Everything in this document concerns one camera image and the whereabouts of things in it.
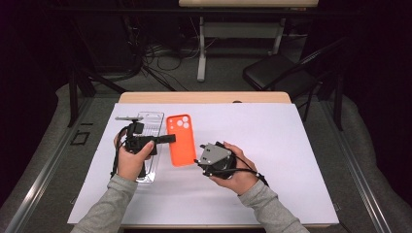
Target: wooden table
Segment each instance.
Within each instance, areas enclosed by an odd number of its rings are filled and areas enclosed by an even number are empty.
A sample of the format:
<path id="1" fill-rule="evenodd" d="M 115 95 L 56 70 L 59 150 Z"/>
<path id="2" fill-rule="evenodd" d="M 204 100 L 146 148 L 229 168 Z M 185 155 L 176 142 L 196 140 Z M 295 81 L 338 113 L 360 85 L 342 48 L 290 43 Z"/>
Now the wooden table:
<path id="1" fill-rule="evenodd" d="M 185 92 L 125 92 L 119 103 L 291 103 L 286 92 L 279 91 L 185 91 Z"/>

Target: gray sleeve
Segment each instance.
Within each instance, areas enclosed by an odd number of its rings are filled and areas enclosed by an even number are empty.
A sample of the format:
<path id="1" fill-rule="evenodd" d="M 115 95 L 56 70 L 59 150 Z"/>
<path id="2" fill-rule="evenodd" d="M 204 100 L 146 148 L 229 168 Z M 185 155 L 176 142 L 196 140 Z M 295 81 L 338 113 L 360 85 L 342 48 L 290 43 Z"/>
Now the gray sleeve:
<path id="1" fill-rule="evenodd" d="M 276 194 L 262 181 L 258 181 L 242 196 L 240 201 L 255 210 L 257 221 L 267 233 L 272 232 L 309 232 L 278 199 Z"/>
<path id="2" fill-rule="evenodd" d="M 72 232 L 118 232 L 137 183 L 114 175 L 107 187 L 107 191 L 76 224 Z"/>

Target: phone case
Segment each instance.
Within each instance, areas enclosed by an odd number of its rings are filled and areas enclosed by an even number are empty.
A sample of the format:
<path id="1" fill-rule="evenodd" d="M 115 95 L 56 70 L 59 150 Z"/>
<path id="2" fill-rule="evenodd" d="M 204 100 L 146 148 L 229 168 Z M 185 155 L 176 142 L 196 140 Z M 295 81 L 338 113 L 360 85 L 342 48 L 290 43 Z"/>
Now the phone case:
<path id="1" fill-rule="evenodd" d="M 167 134 L 175 134 L 176 142 L 170 143 L 170 157 L 173 166 L 185 166 L 194 163 L 193 129 L 189 115 L 169 116 L 166 119 Z"/>

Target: hand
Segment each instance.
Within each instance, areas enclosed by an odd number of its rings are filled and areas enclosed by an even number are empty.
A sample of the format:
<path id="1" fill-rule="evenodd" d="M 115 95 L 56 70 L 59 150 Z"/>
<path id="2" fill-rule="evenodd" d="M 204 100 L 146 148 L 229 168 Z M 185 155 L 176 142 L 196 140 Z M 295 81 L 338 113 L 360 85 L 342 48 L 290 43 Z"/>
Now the hand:
<path id="1" fill-rule="evenodd" d="M 228 150 L 232 150 L 236 156 L 241 158 L 245 161 L 254 171 L 257 171 L 255 167 L 255 163 L 249 160 L 244 154 L 243 151 L 240 150 L 238 147 L 231 145 L 227 142 L 224 142 L 224 147 Z M 236 159 L 236 168 L 247 168 L 249 167 L 242 162 L 240 159 Z M 223 180 L 217 177 L 210 177 L 210 180 L 217 183 L 219 186 L 227 187 L 234 192 L 236 192 L 239 196 L 244 194 L 248 191 L 255 183 L 258 181 L 258 177 L 250 172 L 235 172 L 230 179 Z"/>
<path id="2" fill-rule="evenodd" d="M 115 137 L 115 146 L 118 141 L 118 136 Z M 128 152 L 124 146 L 119 148 L 119 164 L 118 164 L 118 175 L 128 179 L 130 181 L 136 182 L 137 177 L 143 167 L 143 162 L 146 159 L 150 159 L 149 155 L 155 146 L 155 142 L 150 141 L 136 154 Z"/>

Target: white paper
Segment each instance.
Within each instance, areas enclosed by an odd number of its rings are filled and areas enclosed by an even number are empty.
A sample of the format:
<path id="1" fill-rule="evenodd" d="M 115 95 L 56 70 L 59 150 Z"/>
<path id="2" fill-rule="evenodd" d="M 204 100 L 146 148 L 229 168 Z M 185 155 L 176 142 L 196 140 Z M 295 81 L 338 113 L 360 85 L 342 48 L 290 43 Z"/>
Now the white paper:
<path id="1" fill-rule="evenodd" d="M 338 219 L 324 179 L 293 104 L 117 104 L 109 119 L 85 184 L 68 223 L 77 223 L 107 189 L 115 135 L 138 112 L 191 116 L 197 157 L 200 145 L 227 141 L 255 162 L 280 201 L 303 224 L 336 224 Z M 202 175 L 196 165 L 173 167 L 168 145 L 162 147 L 153 183 L 139 183 L 124 225 L 256 225 L 231 190 Z"/>

